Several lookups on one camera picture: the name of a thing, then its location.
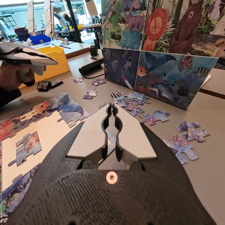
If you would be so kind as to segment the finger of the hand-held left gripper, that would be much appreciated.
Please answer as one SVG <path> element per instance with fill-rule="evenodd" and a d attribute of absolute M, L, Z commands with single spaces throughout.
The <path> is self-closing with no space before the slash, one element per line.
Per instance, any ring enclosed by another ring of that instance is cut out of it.
<path fill-rule="evenodd" d="M 52 59 L 44 53 L 28 47 L 18 49 L 18 57 L 28 59 Z"/>
<path fill-rule="evenodd" d="M 42 76 L 47 69 L 47 66 L 57 65 L 58 62 L 51 57 L 44 55 L 28 55 L 26 53 L 14 54 L 16 62 L 22 66 L 27 66 L 32 69 L 37 75 Z"/>

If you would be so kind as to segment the person's left forearm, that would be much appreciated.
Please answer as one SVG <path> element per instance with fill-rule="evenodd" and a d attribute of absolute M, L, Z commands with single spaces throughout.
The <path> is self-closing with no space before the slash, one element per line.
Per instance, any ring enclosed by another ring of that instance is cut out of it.
<path fill-rule="evenodd" d="M 4 107 L 18 97 L 21 97 L 21 91 L 19 89 L 15 89 L 9 92 L 4 90 L 3 88 L 0 88 L 0 108 Z"/>

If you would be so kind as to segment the pale striped whale puzzle piece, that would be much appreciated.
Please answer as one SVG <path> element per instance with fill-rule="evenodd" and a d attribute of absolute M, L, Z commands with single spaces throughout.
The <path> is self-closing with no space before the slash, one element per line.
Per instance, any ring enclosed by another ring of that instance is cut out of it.
<path fill-rule="evenodd" d="M 84 118 L 81 118 L 77 121 L 71 121 L 71 122 L 68 123 L 68 126 L 69 126 L 69 128 L 75 127 L 78 124 L 80 124 L 81 122 L 85 122 L 87 119 L 88 119 L 88 117 L 84 117 Z"/>

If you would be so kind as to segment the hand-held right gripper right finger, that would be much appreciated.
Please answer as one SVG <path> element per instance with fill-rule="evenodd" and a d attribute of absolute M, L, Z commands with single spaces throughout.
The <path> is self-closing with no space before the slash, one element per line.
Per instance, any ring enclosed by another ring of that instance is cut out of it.
<path fill-rule="evenodd" d="M 117 161 L 130 166 L 140 160 L 156 159 L 157 155 L 138 120 L 117 104 L 113 104 L 112 108 L 118 130 L 115 146 Z"/>

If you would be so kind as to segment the white banded purple puzzle piece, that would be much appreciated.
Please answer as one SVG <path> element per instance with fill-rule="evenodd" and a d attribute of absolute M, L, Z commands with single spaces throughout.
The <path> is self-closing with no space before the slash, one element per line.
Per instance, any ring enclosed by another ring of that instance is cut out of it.
<path fill-rule="evenodd" d="M 95 89 L 88 90 L 87 94 L 83 96 L 83 99 L 93 99 L 97 95 L 97 91 Z"/>

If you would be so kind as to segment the octopus puzzle piece pair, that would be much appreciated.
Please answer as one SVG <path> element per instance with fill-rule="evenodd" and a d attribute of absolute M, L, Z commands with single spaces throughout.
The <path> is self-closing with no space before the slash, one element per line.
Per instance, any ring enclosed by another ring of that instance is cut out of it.
<path fill-rule="evenodd" d="M 23 137 L 22 140 L 16 143 L 16 147 L 22 145 L 22 151 L 26 151 L 27 153 L 34 148 L 39 143 L 39 136 L 37 131 L 33 132 L 32 134 L 27 134 Z"/>

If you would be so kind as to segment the cream jigsaw puzzle tray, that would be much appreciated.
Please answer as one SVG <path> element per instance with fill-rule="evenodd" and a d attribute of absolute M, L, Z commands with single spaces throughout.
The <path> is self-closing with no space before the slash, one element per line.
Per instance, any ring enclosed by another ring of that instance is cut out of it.
<path fill-rule="evenodd" d="M 89 160 L 67 157 L 81 126 L 69 128 L 57 122 L 57 111 L 49 117 L 32 122 L 2 143 L 2 190 L 18 175 L 26 174 L 41 163 L 22 201 L 9 215 L 6 225 L 82 225 L 116 224 L 114 206 L 108 202 L 105 171 L 93 169 Z M 16 143 L 37 131 L 42 150 L 31 154 L 19 166 Z"/>

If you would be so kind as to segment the black and beige angled board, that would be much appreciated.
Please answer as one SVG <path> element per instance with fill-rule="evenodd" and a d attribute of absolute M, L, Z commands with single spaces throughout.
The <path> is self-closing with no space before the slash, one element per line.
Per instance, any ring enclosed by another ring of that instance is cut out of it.
<path fill-rule="evenodd" d="M 96 8 L 94 0 L 85 0 L 85 3 L 86 3 L 86 7 L 87 7 L 89 15 L 97 16 L 98 12 L 97 12 L 97 8 Z"/>

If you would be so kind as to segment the small black box device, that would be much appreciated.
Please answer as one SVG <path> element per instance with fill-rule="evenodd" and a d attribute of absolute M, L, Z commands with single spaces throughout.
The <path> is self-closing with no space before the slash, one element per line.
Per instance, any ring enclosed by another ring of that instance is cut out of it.
<path fill-rule="evenodd" d="M 96 45 L 92 44 L 89 47 L 89 52 L 92 57 L 97 56 L 98 55 L 98 44 L 96 44 Z"/>

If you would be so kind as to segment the black flat device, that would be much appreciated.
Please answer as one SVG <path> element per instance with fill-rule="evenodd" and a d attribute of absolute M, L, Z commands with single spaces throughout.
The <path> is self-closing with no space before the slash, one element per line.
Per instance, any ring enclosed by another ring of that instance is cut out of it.
<path fill-rule="evenodd" d="M 103 64 L 103 58 L 95 60 L 94 62 L 91 62 L 87 65 L 82 66 L 79 68 L 79 72 L 81 75 L 88 74 L 90 72 L 94 72 L 97 69 L 101 69 Z"/>

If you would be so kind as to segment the scattered loose puzzle pieces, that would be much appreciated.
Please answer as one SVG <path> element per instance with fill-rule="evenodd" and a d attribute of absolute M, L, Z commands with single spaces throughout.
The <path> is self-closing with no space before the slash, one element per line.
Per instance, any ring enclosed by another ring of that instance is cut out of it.
<path fill-rule="evenodd" d="M 144 113 L 144 110 L 137 106 L 137 104 L 149 104 L 149 102 L 146 101 L 149 97 L 144 94 L 140 95 L 138 92 L 135 92 L 133 93 L 133 97 L 131 97 L 131 94 L 126 95 L 122 92 L 116 91 L 115 93 L 111 93 L 110 96 L 118 106 L 124 107 L 126 110 L 130 111 L 132 116 L 138 115 L 139 118 L 142 119 L 140 120 L 140 123 L 147 122 L 148 125 L 152 126 L 156 124 L 156 121 L 168 121 L 167 116 L 170 115 L 169 112 L 163 113 L 161 110 L 157 110 L 154 114 L 141 114 Z M 184 131 L 187 132 L 187 134 L 183 134 L 183 138 L 185 140 L 182 140 L 179 136 L 174 135 L 171 138 L 175 141 L 175 143 L 172 143 L 168 138 L 163 139 L 163 142 L 172 150 L 182 165 L 187 163 L 187 160 L 182 156 L 182 153 L 185 153 L 191 161 L 197 160 L 198 156 L 193 152 L 193 146 L 189 141 L 196 140 L 201 143 L 205 141 L 204 137 L 207 137 L 210 134 L 204 129 L 197 130 L 196 128 L 200 128 L 200 125 L 196 122 L 183 121 L 175 128 L 180 133 Z"/>

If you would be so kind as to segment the blue plastic crate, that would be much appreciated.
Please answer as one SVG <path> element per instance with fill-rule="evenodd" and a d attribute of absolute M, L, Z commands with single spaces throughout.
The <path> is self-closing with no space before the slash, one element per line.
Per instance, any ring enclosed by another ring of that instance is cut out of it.
<path fill-rule="evenodd" d="M 42 44 L 51 41 L 51 38 L 45 34 L 30 36 L 29 37 L 33 45 Z"/>

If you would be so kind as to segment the white desk lamp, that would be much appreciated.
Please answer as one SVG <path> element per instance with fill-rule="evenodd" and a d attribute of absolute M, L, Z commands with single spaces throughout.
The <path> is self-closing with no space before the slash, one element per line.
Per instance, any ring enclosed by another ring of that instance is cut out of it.
<path fill-rule="evenodd" d="M 204 82 L 203 82 L 203 84 L 201 85 L 200 88 L 202 88 L 202 87 L 205 85 L 205 83 L 207 83 L 207 81 L 208 81 L 210 78 L 211 78 L 211 75 L 208 74 L 207 77 L 206 77 L 206 79 L 204 80 Z"/>

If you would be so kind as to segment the yellow plastic bin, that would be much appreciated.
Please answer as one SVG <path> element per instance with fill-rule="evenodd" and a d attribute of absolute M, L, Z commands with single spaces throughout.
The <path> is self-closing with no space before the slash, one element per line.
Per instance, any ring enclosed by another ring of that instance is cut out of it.
<path fill-rule="evenodd" d="M 35 73 L 35 83 L 70 71 L 70 67 L 62 47 L 57 45 L 49 45 L 37 50 L 56 60 L 58 64 L 47 65 L 46 71 L 44 71 L 43 75 L 41 76 Z"/>

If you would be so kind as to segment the dark cornered whale puzzle piece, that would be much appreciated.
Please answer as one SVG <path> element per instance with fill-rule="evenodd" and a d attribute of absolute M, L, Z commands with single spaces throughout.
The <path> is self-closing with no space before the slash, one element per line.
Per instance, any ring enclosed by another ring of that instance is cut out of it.
<path fill-rule="evenodd" d="M 59 112 L 61 118 L 57 120 L 57 122 L 60 122 L 61 120 L 64 120 L 67 124 L 69 122 L 77 122 L 78 120 L 82 120 L 85 117 L 83 116 L 83 114 L 78 110 L 76 112 L 66 112 L 66 111 L 60 111 Z"/>

